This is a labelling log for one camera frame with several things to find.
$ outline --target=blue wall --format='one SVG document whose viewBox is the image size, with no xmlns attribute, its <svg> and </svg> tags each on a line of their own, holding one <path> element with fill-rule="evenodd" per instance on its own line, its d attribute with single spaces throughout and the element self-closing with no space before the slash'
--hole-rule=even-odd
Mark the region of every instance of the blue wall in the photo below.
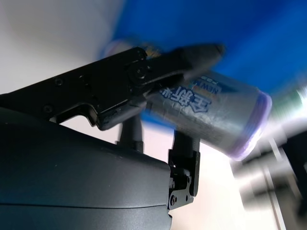
<svg viewBox="0 0 307 230">
<path fill-rule="evenodd" d="M 215 70 L 272 92 L 307 70 L 307 0 L 127 0 L 114 39 L 223 42 Z"/>
</svg>

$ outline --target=black mount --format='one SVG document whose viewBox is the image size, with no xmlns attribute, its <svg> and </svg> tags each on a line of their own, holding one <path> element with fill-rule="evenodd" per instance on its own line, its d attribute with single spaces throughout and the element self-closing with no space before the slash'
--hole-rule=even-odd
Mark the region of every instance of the black mount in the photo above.
<svg viewBox="0 0 307 230">
<path fill-rule="evenodd" d="M 122 123 L 118 145 L 143 153 L 140 112 L 147 99 L 208 70 L 223 54 L 221 48 L 189 46 L 146 59 L 146 52 L 136 47 L 0 95 L 0 107 L 56 124 L 83 115 L 100 130 Z M 175 132 L 169 151 L 169 209 L 193 202 L 197 194 L 199 142 Z"/>
</svg>

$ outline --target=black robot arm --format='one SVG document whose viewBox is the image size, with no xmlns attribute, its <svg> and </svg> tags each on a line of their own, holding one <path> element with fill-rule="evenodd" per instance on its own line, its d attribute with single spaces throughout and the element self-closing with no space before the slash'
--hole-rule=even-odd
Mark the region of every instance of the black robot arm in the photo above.
<svg viewBox="0 0 307 230">
<path fill-rule="evenodd" d="M 166 211 L 197 194 L 199 139 L 175 132 L 168 164 L 150 158 L 139 114 L 222 52 L 190 46 L 147 59 L 137 47 L 0 95 L 1 229 L 169 229 Z M 100 130 L 123 123 L 120 141 L 57 125 L 77 115 Z"/>
</svg>

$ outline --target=blurred object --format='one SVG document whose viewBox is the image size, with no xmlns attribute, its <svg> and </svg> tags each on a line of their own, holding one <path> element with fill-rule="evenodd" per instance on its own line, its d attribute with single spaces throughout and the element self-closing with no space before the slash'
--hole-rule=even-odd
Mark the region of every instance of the blurred object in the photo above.
<svg viewBox="0 0 307 230">
<path fill-rule="evenodd" d="M 271 203 L 279 229 L 307 228 L 307 131 L 232 166 L 245 207 Z"/>
<path fill-rule="evenodd" d="M 300 74 L 285 87 L 272 94 L 273 107 L 270 122 L 280 124 L 307 112 L 307 76 Z"/>
</svg>

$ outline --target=can label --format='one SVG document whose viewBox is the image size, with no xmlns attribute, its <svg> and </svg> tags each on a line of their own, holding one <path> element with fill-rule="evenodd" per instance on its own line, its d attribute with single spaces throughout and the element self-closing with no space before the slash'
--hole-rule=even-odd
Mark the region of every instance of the can label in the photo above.
<svg viewBox="0 0 307 230">
<path fill-rule="evenodd" d="M 161 90 L 160 93 L 164 98 L 177 102 L 182 107 L 190 106 L 195 113 L 206 113 L 212 103 L 209 98 L 182 86 L 174 89 L 166 88 Z"/>
</svg>

